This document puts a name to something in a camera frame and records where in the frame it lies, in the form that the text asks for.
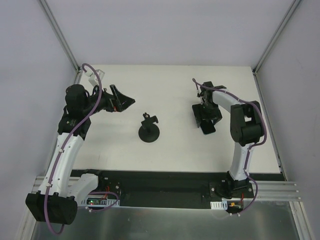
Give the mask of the black phone teal case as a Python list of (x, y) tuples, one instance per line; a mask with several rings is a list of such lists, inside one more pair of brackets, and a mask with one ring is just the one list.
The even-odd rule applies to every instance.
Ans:
[(211, 120), (202, 120), (200, 123), (200, 128), (204, 135), (209, 135), (216, 132), (215, 125)]

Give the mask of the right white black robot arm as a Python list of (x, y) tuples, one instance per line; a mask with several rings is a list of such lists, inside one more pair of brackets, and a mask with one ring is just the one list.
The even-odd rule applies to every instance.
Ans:
[(254, 148), (267, 140), (267, 128), (260, 103), (245, 101), (229, 92), (223, 85), (202, 84), (195, 79), (199, 104), (192, 105), (196, 125), (204, 135), (216, 131), (215, 125), (223, 118), (221, 108), (230, 114), (229, 130), (234, 141), (232, 164), (226, 179), (215, 188), (215, 193), (226, 199), (237, 197), (251, 181), (249, 166)]

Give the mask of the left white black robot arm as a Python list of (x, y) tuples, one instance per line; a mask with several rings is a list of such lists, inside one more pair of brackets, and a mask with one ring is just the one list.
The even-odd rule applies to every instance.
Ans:
[(66, 89), (66, 105), (58, 124), (50, 166), (37, 192), (29, 193), (25, 200), (36, 221), (70, 225), (90, 192), (99, 195), (105, 191), (105, 181), (96, 174), (85, 173), (72, 186), (69, 186), (69, 179), (90, 128), (90, 116), (100, 111), (120, 113), (135, 103), (115, 85), (110, 85), (110, 89), (108, 93), (96, 85), (89, 93), (81, 84)]

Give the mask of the black round-base phone stand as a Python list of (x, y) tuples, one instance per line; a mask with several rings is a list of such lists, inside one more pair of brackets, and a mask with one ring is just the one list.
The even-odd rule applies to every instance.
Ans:
[(145, 143), (153, 143), (160, 136), (160, 129), (156, 125), (159, 120), (156, 115), (150, 116), (148, 113), (143, 113), (144, 120), (141, 122), (141, 127), (138, 130), (139, 138)]

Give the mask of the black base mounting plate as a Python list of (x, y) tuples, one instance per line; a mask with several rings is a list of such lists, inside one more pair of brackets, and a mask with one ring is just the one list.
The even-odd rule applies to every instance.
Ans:
[(98, 176), (96, 191), (110, 191), (122, 207), (209, 209), (226, 192), (225, 173), (76, 169), (71, 177)]

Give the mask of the left aluminium corner post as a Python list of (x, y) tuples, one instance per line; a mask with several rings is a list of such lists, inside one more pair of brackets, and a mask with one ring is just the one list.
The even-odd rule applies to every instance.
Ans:
[(39, 6), (41, 7), (49, 25), (52, 28), (53, 33), (55, 34), (62, 50), (64, 51), (66, 57), (68, 58), (69, 62), (71, 63), (73, 69), (76, 73), (79, 73), (81, 70), (81, 67), (78, 63), (78, 61), (75, 58), (75, 55), (73, 54), (70, 45), (68, 44), (61, 27), (59, 26), (58, 21), (56, 20), (54, 13), (48, 3), (47, 0), (38, 0), (37, 1)]

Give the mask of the aluminium corner post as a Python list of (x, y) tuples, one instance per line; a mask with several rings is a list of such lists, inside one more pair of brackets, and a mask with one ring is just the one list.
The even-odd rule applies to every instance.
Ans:
[(48, 3), (47, 0), (38, 0), (37, 1), (39, 6), (41, 7), (49, 25), (52, 28), (53, 33), (55, 34), (62, 50), (64, 51), (66, 57), (68, 58), (69, 62), (71, 63), (73, 69), (76, 73), (79, 73), (81, 70), (81, 67), (78, 63), (78, 61), (75, 58), (75, 55), (73, 54), (70, 45), (68, 44), (61, 27), (59, 26), (58, 21), (56, 20), (54, 13)]
[(265, 49), (263, 50), (260, 58), (258, 59), (257, 63), (252, 68), (252, 73), (254, 76), (257, 75), (259, 70), (262, 68), (264, 62), (267, 60), (267, 57), (270, 55), (271, 51), (273, 50), (274, 46), (276, 45), (278, 39), (282, 35), (283, 31), (285, 30), (286, 26), (289, 24), (290, 20), (294, 16), (295, 12), (299, 8), (303, 1), (302, 0), (293, 0), (289, 5), (287, 11), (285, 12), (283, 18), (281, 19), (280, 23), (278, 24), (277, 28), (275, 29), (272, 37), (268, 41)]

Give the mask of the right aluminium corner post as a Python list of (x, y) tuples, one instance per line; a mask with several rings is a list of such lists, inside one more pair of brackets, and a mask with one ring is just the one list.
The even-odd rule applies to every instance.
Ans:
[(259, 70), (262, 68), (264, 62), (267, 60), (267, 57), (270, 55), (271, 51), (273, 50), (274, 46), (276, 45), (278, 39), (282, 35), (283, 31), (285, 30), (286, 26), (289, 24), (290, 20), (294, 16), (295, 12), (299, 8), (303, 1), (302, 0), (293, 0), (289, 5), (287, 11), (285, 12), (283, 18), (281, 19), (280, 23), (278, 24), (277, 28), (275, 29), (272, 37), (268, 41), (265, 49), (263, 50), (260, 58), (258, 59), (257, 63), (252, 68), (252, 73), (254, 76), (257, 75)]

